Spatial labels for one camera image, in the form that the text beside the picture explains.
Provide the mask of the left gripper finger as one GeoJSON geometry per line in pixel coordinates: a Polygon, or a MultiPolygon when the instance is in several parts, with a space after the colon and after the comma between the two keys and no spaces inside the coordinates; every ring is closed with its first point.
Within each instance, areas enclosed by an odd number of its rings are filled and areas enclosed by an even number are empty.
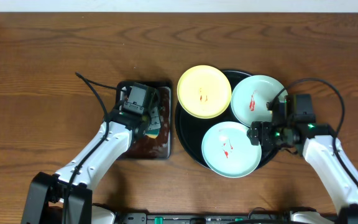
{"type": "Polygon", "coordinates": [[[158,88],[160,93],[160,104],[159,104],[159,113],[161,116],[167,115],[167,89],[158,88]]]}
{"type": "Polygon", "coordinates": [[[155,129],[160,129],[161,128],[161,124],[160,124],[160,114],[158,111],[157,107],[152,108],[152,110],[150,111],[150,125],[148,130],[155,130],[155,129]]]}

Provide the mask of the pale green plate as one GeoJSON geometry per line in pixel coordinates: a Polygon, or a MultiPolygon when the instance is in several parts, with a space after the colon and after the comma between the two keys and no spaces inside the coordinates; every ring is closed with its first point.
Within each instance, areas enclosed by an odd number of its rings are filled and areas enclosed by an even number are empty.
{"type": "Polygon", "coordinates": [[[207,130],[201,153],[211,170],[228,178],[245,177],[256,170],[262,149],[251,144],[248,130],[247,126],[233,121],[215,124],[207,130]]]}
{"type": "Polygon", "coordinates": [[[235,118],[250,126],[254,121],[271,122],[272,112],[267,109],[284,86],[266,75],[254,75],[239,82],[232,92],[231,109],[235,118]]]}

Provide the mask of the green yellow sponge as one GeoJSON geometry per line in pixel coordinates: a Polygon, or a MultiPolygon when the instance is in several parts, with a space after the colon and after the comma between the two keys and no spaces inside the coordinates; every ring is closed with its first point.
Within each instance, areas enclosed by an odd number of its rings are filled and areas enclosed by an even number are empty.
{"type": "Polygon", "coordinates": [[[160,133],[159,129],[148,130],[145,135],[149,138],[156,139],[160,133]]]}

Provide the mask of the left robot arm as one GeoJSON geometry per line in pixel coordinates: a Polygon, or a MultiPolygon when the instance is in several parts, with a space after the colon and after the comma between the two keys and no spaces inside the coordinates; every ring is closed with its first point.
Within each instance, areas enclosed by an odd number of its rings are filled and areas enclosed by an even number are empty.
{"type": "Polygon", "coordinates": [[[116,214],[93,204],[93,191],[112,164],[143,138],[163,137],[170,150],[172,90],[136,83],[106,112],[95,137],[53,175],[30,183],[22,223],[114,223],[116,214]]]}

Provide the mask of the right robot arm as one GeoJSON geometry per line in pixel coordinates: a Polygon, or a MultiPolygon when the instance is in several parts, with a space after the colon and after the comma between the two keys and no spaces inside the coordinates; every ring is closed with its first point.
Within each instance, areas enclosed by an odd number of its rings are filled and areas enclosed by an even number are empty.
{"type": "Polygon", "coordinates": [[[316,124],[308,95],[268,103],[271,121],[252,122],[247,137],[254,146],[294,149],[317,173],[334,203],[336,223],[358,223],[358,171],[347,158],[333,128],[316,124]]]}

